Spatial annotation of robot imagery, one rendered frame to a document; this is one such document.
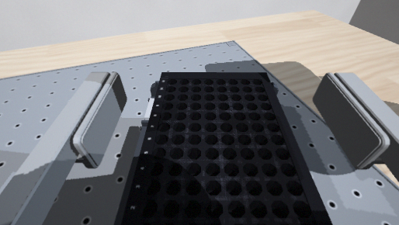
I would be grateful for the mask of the black well plate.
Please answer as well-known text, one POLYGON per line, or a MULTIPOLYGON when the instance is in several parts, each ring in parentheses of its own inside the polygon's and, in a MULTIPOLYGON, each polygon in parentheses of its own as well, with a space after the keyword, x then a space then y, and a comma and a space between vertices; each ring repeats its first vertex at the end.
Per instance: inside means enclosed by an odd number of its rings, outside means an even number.
POLYGON ((266 72, 162 72, 121 225, 333 225, 266 72))

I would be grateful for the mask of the grey perforated breadboard plate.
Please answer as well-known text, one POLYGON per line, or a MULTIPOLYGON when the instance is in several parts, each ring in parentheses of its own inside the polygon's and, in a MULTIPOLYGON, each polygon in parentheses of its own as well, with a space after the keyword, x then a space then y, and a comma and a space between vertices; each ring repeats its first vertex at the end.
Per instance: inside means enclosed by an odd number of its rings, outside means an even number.
POLYGON ((91 72, 117 72, 127 103, 101 164, 73 165, 42 225, 114 225, 162 72, 266 72, 333 225, 399 225, 399 186, 354 168, 326 122, 234 40, 0 78, 0 194, 91 72))

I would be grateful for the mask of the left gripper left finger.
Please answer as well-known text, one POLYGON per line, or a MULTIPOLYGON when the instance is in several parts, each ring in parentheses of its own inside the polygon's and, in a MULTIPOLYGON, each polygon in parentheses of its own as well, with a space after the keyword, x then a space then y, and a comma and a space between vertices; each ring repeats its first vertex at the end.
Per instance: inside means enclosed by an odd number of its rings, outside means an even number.
POLYGON ((74 163, 101 164, 126 103, 117 72, 91 72, 0 194, 0 225, 42 225, 74 163))

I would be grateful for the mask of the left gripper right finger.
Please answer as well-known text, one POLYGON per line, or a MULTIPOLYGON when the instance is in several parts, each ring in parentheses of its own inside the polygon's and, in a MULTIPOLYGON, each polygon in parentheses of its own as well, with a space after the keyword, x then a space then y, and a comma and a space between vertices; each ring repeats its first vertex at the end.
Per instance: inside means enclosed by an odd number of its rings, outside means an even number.
POLYGON ((399 116, 354 73, 326 73, 313 103, 359 170, 385 164, 399 182, 399 116))

